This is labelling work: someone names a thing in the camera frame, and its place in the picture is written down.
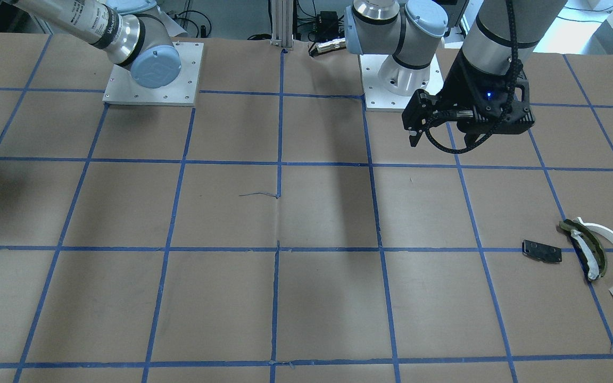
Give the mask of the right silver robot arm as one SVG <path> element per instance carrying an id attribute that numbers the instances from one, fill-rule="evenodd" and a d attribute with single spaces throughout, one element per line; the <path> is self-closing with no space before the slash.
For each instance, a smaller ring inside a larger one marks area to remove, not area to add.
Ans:
<path id="1" fill-rule="evenodd" d="M 172 38 L 183 30 L 156 1 L 9 1 L 28 14 L 107 53 L 146 89 L 170 84 L 181 71 Z"/>

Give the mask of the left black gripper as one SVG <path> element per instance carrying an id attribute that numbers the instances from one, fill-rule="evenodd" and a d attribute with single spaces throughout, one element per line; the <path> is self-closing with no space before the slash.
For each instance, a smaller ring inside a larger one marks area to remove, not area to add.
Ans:
<path id="1" fill-rule="evenodd" d="M 535 123 L 535 116 L 529 104 L 529 82 L 523 71 L 523 64 L 518 64 L 518 75 L 514 88 L 521 90 L 515 95 L 511 109 L 504 117 L 496 134 L 521 134 Z M 491 134 L 497 119 L 508 102 L 509 76 L 493 75 L 474 67 L 459 51 L 445 78 L 444 85 L 437 96 L 440 111 L 472 111 L 470 119 L 457 121 L 457 128 L 465 133 L 466 153 L 483 145 Z M 410 146 L 416 147 L 421 139 L 420 132 L 410 133 Z"/>

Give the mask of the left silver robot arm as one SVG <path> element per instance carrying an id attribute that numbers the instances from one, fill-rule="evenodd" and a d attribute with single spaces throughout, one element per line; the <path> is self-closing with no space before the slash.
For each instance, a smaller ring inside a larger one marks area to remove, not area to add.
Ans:
<path id="1" fill-rule="evenodd" d="M 344 32 L 351 54 L 383 54 L 378 78 L 409 98 L 402 126 L 411 146 L 423 136 L 439 150 L 463 154 L 495 134 L 522 134 L 535 124 L 528 56 L 564 1 L 484 1 L 436 95 L 424 89 L 449 15 L 434 1 L 353 1 Z"/>

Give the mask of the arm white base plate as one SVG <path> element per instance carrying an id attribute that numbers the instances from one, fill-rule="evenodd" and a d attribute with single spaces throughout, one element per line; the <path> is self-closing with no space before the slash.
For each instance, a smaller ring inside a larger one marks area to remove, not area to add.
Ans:
<path id="1" fill-rule="evenodd" d="M 416 90 L 436 95 L 443 87 L 436 55 L 429 66 L 421 70 L 402 67 L 387 54 L 363 54 L 359 61 L 369 111 L 402 112 Z"/>
<path id="2" fill-rule="evenodd" d="M 204 44 L 176 41 L 173 47 L 180 56 L 181 69 L 170 84 L 156 89 L 143 87 L 128 70 L 114 65 L 103 102 L 117 106 L 195 106 Z"/>

